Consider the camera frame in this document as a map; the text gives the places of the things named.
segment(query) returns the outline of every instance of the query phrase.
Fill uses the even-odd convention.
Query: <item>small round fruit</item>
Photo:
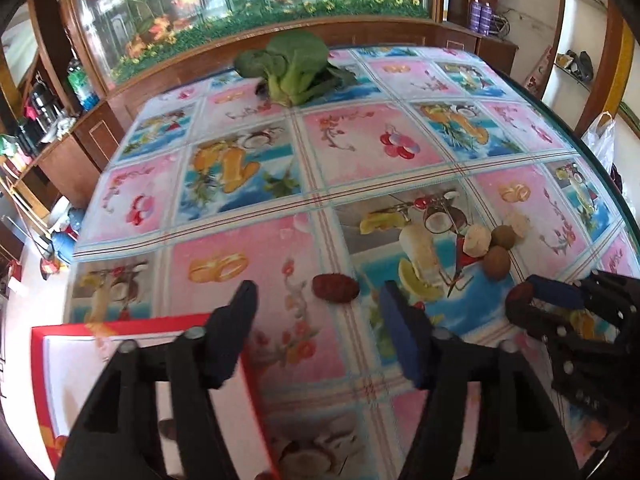
[[[406,160],[411,160],[415,156],[412,152],[402,146],[398,148],[398,155],[400,155],[402,158],[405,158]]]
[[[423,196],[419,196],[414,200],[414,206],[420,211],[424,211],[425,209],[427,209],[428,205],[429,203],[427,202],[427,199]]]
[[[398,147],[397,146],[385,146],[385,153],[388,156],[398,156]]]
[[[511,270],[511,258],[507,249],[494,246],[482,260],[482,271],[490,282],[500,282]]]
[[[491,231],[491,244],[500,246],[506,250],[511,250],[516,244],[517,236],[510,225],[498,225]]]

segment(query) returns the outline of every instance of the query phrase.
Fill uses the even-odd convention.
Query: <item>screw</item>
[[[127,339],[120,344],[118,351],[123,354],[128,354],[129,352],[133,352],[136,348],[138,348],[138,343],[133,341],[133,339]]]
[[[500,341],[500,344],[498,346],[508,354],[515,354],[518,351],[518,345],[516,345],[516,343],[514,343],[513,341],[509,341],[508,339]]]
[[[184,333],[184,336],[187,339],[200,339],[201,337],[204,337],[204,335],[205,330],[204,327],[201,326],[192,326]]]

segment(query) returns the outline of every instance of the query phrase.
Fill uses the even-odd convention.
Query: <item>white wall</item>
[[[499,0],[498,12],[510,22],[507,39],[520,49],[516,54],[511,77],[526,83],[545,49],[556,36],[560,0]]]
[[[582,0],[565,0],[558,52],[564,54],[567,50],[573,50],[580,54],[583,50],[587,51],[594,72],[598,73],[606,30],[606,13]],[[576,127],[588,98],[587,90],[560,69],[553,68],[542,100],[571,128]]]

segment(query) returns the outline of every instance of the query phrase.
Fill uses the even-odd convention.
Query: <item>red object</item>
[[[415,156],[412,152],[407,150],[404,146],[398,147],[398,155],[400,155],[402,158],[405,158],[406,160],[411,160]]]
[[[360,293],[360,285],[351,276],[344,274],[318,274],[311,282],[317,298],[329,303],[349,303]]]
[[[427,209],[428,205],[429,205],[428,200],[423,196],[419,196],[414,200],[414,206],[421,211],[424,211],[425,209]]]
[[[16,282],[22,281],[22,265],[18,260],[11,260],[9,263],[8,279],[10,280],[11,278],[14,278]]]
[[[74,231],[74,229],[71,227],[71,224],[69,224],[68,226],[65,227],[65,230],[62,231],[63,233],[68,234],[69,236],[71,236],[74,240],[78,240],[78,233],[76,233]]]
[[[264,332],[258,330],[255,333],[255,341],[258,343],[258,346],[267,346],[271,340]]]
[[[118,315],[118,321],[129,321],[131,319],[131,312],[128,307],[123,308]]]
[[[286,262],[284,262],[284,265],[282,266],[282,273],[285,276],[291,276],[293,274],[293,260],[291,258],[288,258]]]
[[[298,355],[301,359],[310,359],[316,354],[316,342],[313,339],[298,344]]]

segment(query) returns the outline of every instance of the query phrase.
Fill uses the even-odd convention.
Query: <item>floor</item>
[[[22,283],[26,294],[11,292],[6,310],[6,340],[2,408],[9,428],[34,463],[49,478],[53,468],[45,451],[31,385],[30,341],[33,326],[62,323],[68,270],[51,276],[40,275],[40,255],[32,242],[22,253]]]

